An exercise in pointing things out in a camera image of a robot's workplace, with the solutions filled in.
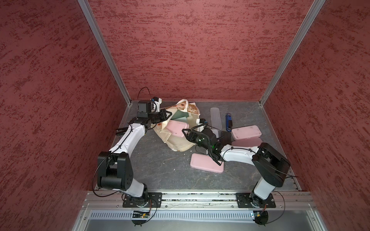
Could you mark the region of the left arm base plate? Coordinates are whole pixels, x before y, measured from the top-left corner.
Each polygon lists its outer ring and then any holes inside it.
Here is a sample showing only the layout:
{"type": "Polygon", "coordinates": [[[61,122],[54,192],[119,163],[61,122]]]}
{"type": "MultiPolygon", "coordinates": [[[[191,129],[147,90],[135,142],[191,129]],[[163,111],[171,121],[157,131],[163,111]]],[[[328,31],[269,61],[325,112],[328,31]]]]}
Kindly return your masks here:
{"type": "Polygon", "coordinates": [[[148,192],[142,197],[125,195],[122,203],[123,208],[160,208],[163,193],[148,192]]]}

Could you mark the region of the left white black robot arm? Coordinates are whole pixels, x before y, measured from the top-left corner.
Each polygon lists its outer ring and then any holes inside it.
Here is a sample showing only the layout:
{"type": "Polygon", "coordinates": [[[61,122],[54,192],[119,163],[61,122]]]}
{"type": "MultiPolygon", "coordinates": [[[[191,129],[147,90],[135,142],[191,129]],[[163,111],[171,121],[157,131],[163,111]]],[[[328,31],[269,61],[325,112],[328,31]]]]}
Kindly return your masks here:
{"type": "Polygon", "coordinates": [[[138,102],[137,117],[128,122],[123,137],[108,152],[98,156],[97,186],[107,190],[120,191],[133,199],[137,207],[144,208],[150,202],[147,186],[134,179],[130,156],[138,142],[148,130],[170,119],[172,113],[160,109],[162,99],[154,97],[138,102]]]}

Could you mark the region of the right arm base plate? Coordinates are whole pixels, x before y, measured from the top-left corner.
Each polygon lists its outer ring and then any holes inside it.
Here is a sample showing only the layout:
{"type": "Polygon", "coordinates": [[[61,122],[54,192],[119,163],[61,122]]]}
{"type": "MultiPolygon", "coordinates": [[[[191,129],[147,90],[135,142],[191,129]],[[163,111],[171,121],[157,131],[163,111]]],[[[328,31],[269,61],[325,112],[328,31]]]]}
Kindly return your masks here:
{"type": "Polygon", "coordinates": [[[254,193],[236,193],[238,208],[276,208],[273,195],[270,193],[267,199],[261,199],[254,193]]]}

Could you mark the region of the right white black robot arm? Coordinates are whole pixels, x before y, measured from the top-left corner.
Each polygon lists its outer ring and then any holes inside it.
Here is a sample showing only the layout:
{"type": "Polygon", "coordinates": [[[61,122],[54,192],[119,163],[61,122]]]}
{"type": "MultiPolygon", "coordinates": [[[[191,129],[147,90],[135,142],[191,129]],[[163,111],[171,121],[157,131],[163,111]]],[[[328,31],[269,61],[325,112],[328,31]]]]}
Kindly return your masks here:
{"type": "Polygon", "coordinates": [[[182,133],[189,142],[206,149],[206,156],[218,166],[223,162],[241,162],[256,167],[262,178],[245,199],[240,199],[244,207],[276,207],[272,192],[283,186],[291,164],[270,144],[263,142],[250,148],[223,145],[210,129],[183,129],[182,133]]]}

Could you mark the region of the pink pencil case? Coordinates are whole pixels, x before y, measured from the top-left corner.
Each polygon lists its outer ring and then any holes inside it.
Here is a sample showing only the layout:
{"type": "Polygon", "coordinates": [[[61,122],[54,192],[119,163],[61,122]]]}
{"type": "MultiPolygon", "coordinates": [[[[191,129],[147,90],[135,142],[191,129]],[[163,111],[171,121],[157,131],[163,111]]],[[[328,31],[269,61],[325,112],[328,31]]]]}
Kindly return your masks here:
{"type": "Polygon", "coordinates": [[[186,122],[170,120],[166,126],[166,129],[171,133],[171,135],[179,138],[183,138],[182,129],[188,129],[189,125],[186,122]]]}
{"type": "Polygon", "coordinates": [[[223,173],[224,163],[218,165],[212,160],[211,157],[202,154],[193,153],[190,160],[190,166],[194,169],[199,169],[203,171],[209,171],[213,173],[223,173]]]}
{"type": "Polygon", "coordinates": [[[236,140],[231,143],[232,146],[237,147],[255,147],[259,146],[263,141],[259,137],[236,140]]]}
{"type": "Polygon", "coordinates": [[[244,140],[250,138],[259,138],[262,132],[256,125],[234,128],[231,131],[234,140],[244,140]]]}

